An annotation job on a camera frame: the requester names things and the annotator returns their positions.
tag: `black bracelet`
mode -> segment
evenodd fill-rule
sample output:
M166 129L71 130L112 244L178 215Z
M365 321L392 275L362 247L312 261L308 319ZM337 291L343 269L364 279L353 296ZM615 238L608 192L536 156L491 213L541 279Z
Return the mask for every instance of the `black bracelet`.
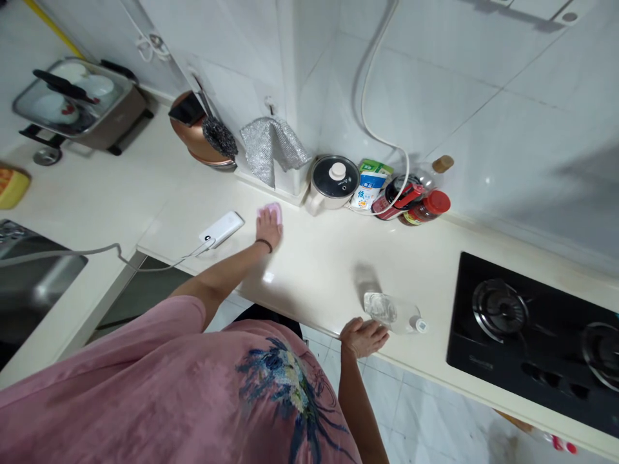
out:
M271 246L271 244L270 244L269 242L267 242L265 239L263 239L263 238L257 238L257 239L256 239L256 241L255 241L255 243L258 243L258 242L265 243L265 244L269 247L269 255L270 255L271 253L273 253L273 247L272 247L272 246Z

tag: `floor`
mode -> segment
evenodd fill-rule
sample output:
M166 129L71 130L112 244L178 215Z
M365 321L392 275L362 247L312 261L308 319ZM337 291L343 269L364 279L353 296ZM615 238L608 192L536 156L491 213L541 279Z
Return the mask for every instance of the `floor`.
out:
M142 267L162 267L152 258ZM96 339L142 314L190 276L173 269L138 274L112 305ZM223 329L252 303L233 293L219 307L206 332ZM335 391L340 380L340 342L304 325L309 348ZM493 409L376 356L359 360L359 369L378 421L390 464L610 464L586 450L572 456L534 440Z

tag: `yellow container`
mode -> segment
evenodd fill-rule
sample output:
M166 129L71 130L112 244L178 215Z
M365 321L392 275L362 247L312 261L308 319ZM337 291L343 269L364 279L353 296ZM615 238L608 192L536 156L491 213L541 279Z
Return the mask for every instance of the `yellow container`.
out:
M0 209L11 209L24 196L30 179L14 169L0 168Z

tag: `power cord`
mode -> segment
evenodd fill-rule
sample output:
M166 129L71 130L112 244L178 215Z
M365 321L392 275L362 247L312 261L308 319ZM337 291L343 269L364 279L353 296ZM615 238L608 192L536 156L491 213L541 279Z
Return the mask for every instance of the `power cord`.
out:
M97 249L86 250L86 251L66 250L66 251L42 251L41 253L32 253L31 255L18 256L17 258L9 258L9 259L5 259L5 260L0 260L0 267L14 266L16 264L27 263L27 262L35 261L35 260L39 260L39 259L57 258L57 257L60 257L60 256L88 256L88 255L97 255L99 253L104 253L105 251L109 251L109 250L111 250L113 248L116 248L116 251L118 253L118 259L121 260L122 262L124 262L127 266L129 266L135 272L160 272L160 271L167 271L169 269L172 269L173 267L178 266L180 263L185 261L187 258L191 258L192 256L200 256L205 251L210 250L213 247L213 245L215 245L216 243L217 243L217 239L216 238L208 237L208 239L204 243L201 243L200 245L198 245L198 247L196 249L194 249L189 255L183 256L181 258L181 260L178 261L177 263L174 263L174 264L172 264L171 266L168 266L168 267L159 267L157 269L138 269L138 268L132 266L131 263L129 263L129 261L127 261L127 259L123 258L123 250L121 249L121 245L118 244L118 243L114 243L112 245L108 245L108 246L103 247L103 248L97 248Z
M395 196L393 201L389 203L389 206L383 209L382 211L379 211L378 213L368 213L363 209L353 207L351 204L346 205L346 207L350 209L351 211L354 211L358 214L365 215L365 216L377 216L379 214L383 214L385 211L390 209L395 204L395 202L400 198L400 196L402 195L402 192L406 188L406 179L408 179L408 175L410 174L410 171L411 171L410 160L408 159L408 154L406 153L406 151L404 151L404 148L402 148L398 144L395 144L386 139L383 139L380 135L377 135L372 129L369 128L368 122L366 121L366 94L368 92L368 80L369 80L368 78L369 78L369 75L372 73L372 69L374 69L374 62L376 59L378 49L380 48L380 45L382 44L382 40L385 37L385 33L387 32L387 29L389 28L389 25L391 24L393 15L395 14L399 6L400 6L400 0L395 0L393 2L393 5L391 6L391 11L389 12L389 15L387 16L387 20L382 25L382 29L380 30L376 43L374 44L374 50L372 50L372 58L369 60L368 72L366 72L366 77L363 81L363 90L361 92L361 121L363 122L363 126L365 127L367 133L370 134L375 140L381 143L384 143L385 145L388 145L402 152L402 155L404 156L404 160L406 161L406 174L404 175L405 181L402 183L402 187L400 188L400 191Z
M129 9L127 9L127 6L123 3L123 0L119 0L119 2L123 7L124 12L129 17L129 20L133 24L133 27L140 34L140 37L135 41L135 46L137 47L137 51L140 52L142 60L146 63L150 63L153 60L153 56L156 54L161 61L170 61L172 59L172 55L170 55L170 51L161 36L159 34L155 34L155 32L148 35L144 34L133 19L133 16L131 16L131 13L129 13Z

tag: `stainless steel sink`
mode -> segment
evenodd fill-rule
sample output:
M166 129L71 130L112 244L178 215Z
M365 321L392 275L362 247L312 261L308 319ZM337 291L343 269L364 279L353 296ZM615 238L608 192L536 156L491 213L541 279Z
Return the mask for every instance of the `stainless steel sink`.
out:
M0 260L56 250L67 248L15 222L0 220ZM83 256L61 256L0 267L0 369L87 262Z

